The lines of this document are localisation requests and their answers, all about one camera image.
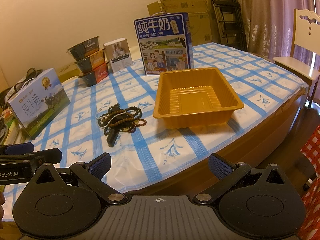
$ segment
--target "plastic container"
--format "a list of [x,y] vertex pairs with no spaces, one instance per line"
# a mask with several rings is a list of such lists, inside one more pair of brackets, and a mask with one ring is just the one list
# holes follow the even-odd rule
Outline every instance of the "plastic container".
[[71,52],[76,61],[81,60],[99,50],[98,38],[99,36],[83,41],[71,47],[68,51]]
[[218,68],[160,74],[154,118],[168,128],[224,123],[244,104]]
[[105,62],[103,49],[91,54],[76,62],[78,68],[83,74],[95,69],[96,67],[102,65]]
[[88,87],[96,85],[108,76],[108,64],[109,62],[107,61],[87,74],[79,76],[79,78],[81,78]]

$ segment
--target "tray rim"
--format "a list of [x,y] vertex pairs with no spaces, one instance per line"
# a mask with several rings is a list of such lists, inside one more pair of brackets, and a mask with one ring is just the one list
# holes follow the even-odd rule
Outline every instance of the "tray rim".
[[[170,75],[172,73],[176,72],[186,72],[186,71],[201,71],[201,70],[212,70],[216,71],[218,75],[223,79],[229,90],[233,93],[235,96],[235,99],[237,101],[236,106],[228,106],[228,107],[217,107],[211,110],[206,110],[206,111],[201,111],[201,112],[196,112],[196,113],[188,113],[188,114],[181,114],[181,113],[173,113],[173,114],[159,114],[159,103],[160,103],[160,91],[162,87],[162,79],[164,75]],[[157,89],[157,94],[156,94],[156,101],[155,101],[155,108],[153,109],[153,117],[156,119],[160,118],[171,118],[171,117],[182,117],[182,116],[187,116],[187,115],[195,115],[195,114],[207,114],[207,113],[216,113],[216,112],[226,112],[226,111],[234,111],[234,110],[239,110],[244,108],[244,103],[240,100],[238,94],[235,92],[233,87],[230,85],[230,83],[227,81],[227,79],[224,77],[224,75],[221,73],[220,69],[217,67],[207,67],[207,68],[194,68],[194,69],[183,69],[183,70],[174,70],[174,71],[167,71],[167,72],[162,72],[160,73],[159,77],[159,85]]]

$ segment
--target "gold medal badge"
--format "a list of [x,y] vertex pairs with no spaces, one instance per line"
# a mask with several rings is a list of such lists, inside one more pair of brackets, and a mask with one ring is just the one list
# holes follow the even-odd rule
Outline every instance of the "gold medal badge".
[[48,90],[48,87],[51,87],[50,79],[48,77],[44,77],[41,81],[42,86],[44,87],[44,90]]

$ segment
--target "stack of food containers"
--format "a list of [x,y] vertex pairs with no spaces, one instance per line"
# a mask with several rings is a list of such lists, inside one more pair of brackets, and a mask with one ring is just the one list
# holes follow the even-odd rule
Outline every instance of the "stack of food containers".
[[108,61],[105,62],[103,49],[99,47],[98,38],[99,36],[83,41],[68,49],[83,73],[79,78],[88,87],[96,85],[108,76]]

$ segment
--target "curtain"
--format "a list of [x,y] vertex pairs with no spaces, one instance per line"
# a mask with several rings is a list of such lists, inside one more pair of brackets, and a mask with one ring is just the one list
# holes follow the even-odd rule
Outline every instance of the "curtain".
[[[239,3],[248,51],[270,60],[290,55],[295,8],[317,10],[320,15],[320,0],[239,0]],[[311,66],[312,56],[312,52],[295,46],[294,58]],[[319,66],[320,56],[316,56],[314,68]],[[318,87],[315,98],[320,103],[320,84]]]

